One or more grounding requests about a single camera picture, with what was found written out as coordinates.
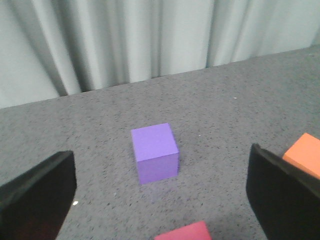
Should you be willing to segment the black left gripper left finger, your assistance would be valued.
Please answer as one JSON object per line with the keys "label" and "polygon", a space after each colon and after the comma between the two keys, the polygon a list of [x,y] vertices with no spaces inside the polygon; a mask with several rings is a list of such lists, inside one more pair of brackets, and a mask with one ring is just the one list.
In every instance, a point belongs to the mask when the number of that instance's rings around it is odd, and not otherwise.
{"label": "black left gripper left finger", "polygon": [[0,187],[2,240],[54,240],[77,189],[75,157],[60,151]]}

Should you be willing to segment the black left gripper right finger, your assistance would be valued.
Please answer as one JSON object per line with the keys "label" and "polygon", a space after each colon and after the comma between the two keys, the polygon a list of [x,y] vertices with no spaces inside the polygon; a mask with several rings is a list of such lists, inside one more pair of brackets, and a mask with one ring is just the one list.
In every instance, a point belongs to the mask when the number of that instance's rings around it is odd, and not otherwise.
{"label": "black left gripper right finger", "polygon": [[250,148],[246,195],[267,239],[320,238],[320,180],[256,143]]}

